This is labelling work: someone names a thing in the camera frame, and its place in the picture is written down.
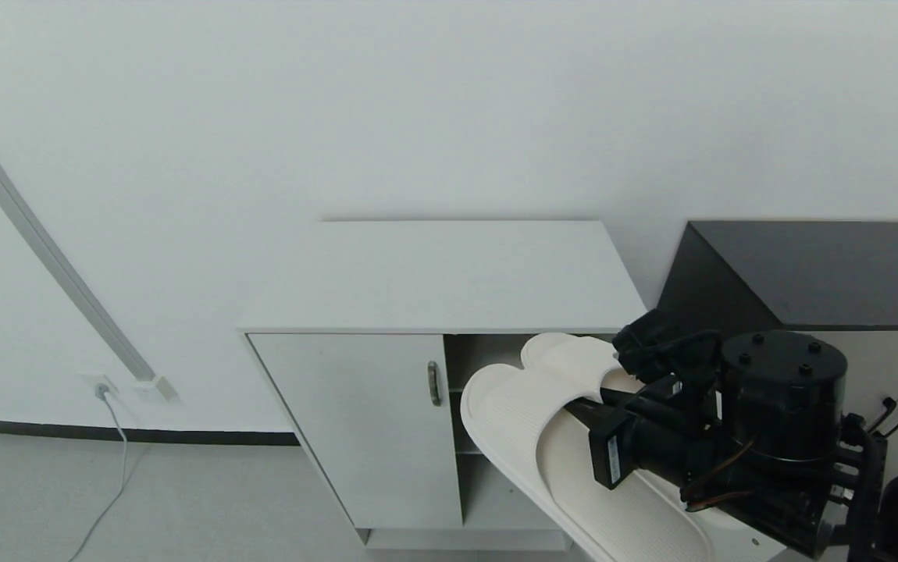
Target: slipper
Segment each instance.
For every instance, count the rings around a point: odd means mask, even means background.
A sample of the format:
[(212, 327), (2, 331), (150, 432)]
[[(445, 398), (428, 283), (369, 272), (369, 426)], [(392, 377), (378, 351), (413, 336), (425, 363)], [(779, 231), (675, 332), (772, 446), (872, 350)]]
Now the slipper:
[(522, 347), (521, 357), (526, 369), (549, 371), (592, 389), (588, 396), (596, 402), (602, 401), (602, 387), (631, 393), (643, 388), (640, 381), (623, 370), (612, 344), (591, 336), (539, 334)]
[(489, 365), (464, 388), (460, 419), (487, 459), (589, 557), (598, 562), (762, 562), (783, 550), (733, 518), (685, 513), (677, 488), (646, 477), (646, 471), (634, 471), (614, 490), (598, 485), (587, 428), (563, 409), (575, 398), (597, 395), (598, 387), (572, 378), (581, 377)]

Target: wall outlet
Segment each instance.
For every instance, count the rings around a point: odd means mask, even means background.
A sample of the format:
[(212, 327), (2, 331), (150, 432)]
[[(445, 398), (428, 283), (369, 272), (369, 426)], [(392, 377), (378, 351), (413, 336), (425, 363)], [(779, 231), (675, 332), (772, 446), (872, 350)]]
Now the wall outlet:
[(92, 394), (95, 393), (95, 387), (100, 384), (109, 387), (109, 392), (112, 394), (119, 394), (119, 389), (116, 388), (116, 385), (112, 384), (112, 381), (110, 381), (109, 377), (105, 376), (104, 373), (78, 373), (78, 376), (91, 387)]
[(175, 392), (171, 383), (164, 377), (157, 377), (149, 382), (138, 382), (134, 385), (134, 392), (140, 400), (152, 404), (180, 402), (178, 392)]

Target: wire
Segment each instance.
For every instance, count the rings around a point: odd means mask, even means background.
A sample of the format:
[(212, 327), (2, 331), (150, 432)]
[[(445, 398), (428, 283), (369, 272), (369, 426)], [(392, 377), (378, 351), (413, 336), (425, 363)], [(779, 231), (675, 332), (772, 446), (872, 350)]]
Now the wire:
[(74, 552), (74, 556), (67, 562), (74, 562), (75, 558), (78, 558), (78, 555), (81, 554), (81, 551), (84, 550), (84, 545), (88, 544), (89, 538), (91, 538), (91, 534), (95, 532), (95, 527), (98, 527), (98, 523), (105, 517), (106, 513), (109, 512), (109, 508), (112, 507), (114, 503), (119, 499), (119, 496), (123, 495), (123, 490), (127, 488), (127, 434), (123, 433), (123, 428), (119, 424), (119, 420), (116, 419), (116, 412), (113, 411), (112, 405), (109, 404), (109, 398), (106, 398), (105, 395), (110, 392), (109, 387), (99, 384), (95, 387), (95, 396), (98, 397), (99, 400), (102, 400), (105, 403), (106, 408), (109, 409), (109, 415), (112, 416), (113, 423), (116, 424), (116, 431), (119, 432), (119, 436), (123, 438), (123, 470), (119, 477), (119, 491), (116, 492), (116, 496), (112, 498), (112, 501), (109, 502), (109, 505), (105, 506), (105, 509), (102, 510), (102, 513), (99, 514), (98, 518), (95, 519), (95, 523), (91, 524), (91, 528), (88, 529), (88, 533), (85, 533), (84, 540), (81, 541), (81, 545), (77, 547), (77, 551)]
[(699, 488), (702, 488), (703, 485), (705, 485), (707, 482), (710, 481), (710, 479), (712, 479), (714, 476), (719, 474), (721, 470), (734, 464), (734, 461), (741, 458), (741, 455), (746, 453), (748, 451), (748, 449), (750, 449), (751, 446), (754, 444), (755, 444), (755, 440), (751, 439), (751, 441), (748, 441), (747, 445), (741, 447), (741, 449), (739, 449), (739, 451), (737, 451), (733, 455), (731, 455), (730, 458), (728, 458), (727, 460), (714, 466), (712, 470), (710, 470), (706, 474), (703, 474), (699, 478), (696, 478), (691, 484), (689, 484), (688, 486), (683, 488), (682, 489), (682, 501), (687, 502), (690, 499), (692, 499), (692, 496), (694, 496), (696, 494), (696, 492), (699, 491)]
[(712, 498), (706, 498), (704, 500), (697, 500), (694, 502), (689, 502), (688, 506), (686, 506), (685, 511), (688, 513), (695, 513), (697, 511), (702, 511), (703, 509), (709, 509), (711, 507), (720, 505), (721, 502), (725, 502), (727, 500), (735, 500), (737, 498), (743, 498), (755, 493), (753, 490), (743, 490), (739, 492), (727, 492), (726, 494), (721, 494), (719, 496), (714, 496)]

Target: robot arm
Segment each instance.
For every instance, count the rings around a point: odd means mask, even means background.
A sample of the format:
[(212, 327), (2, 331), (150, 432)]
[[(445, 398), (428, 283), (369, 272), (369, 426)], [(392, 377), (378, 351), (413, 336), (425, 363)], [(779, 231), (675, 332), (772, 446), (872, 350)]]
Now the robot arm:
[(716, 506), (812, 558), (848, 544), (853, 562), (889, 559), (874, 548), (886, 438), (843, 415), (838, 349), (781, 330), (683, 335), (659, 311), (613, 345), (646, 386), (566, 408), (589, 428), (596, 481), (612, 489), (646, 469), (678, 486), (689, 511)]

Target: cabinet top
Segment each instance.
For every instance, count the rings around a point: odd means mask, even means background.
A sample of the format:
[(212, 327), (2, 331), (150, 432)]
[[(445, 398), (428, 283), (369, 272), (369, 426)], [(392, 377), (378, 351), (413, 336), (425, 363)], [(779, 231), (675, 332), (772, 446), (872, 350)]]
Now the cabinet top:
[(646, 312), (596, 221), (317, 223), (266, 259), (241, 332), (598, 333)]

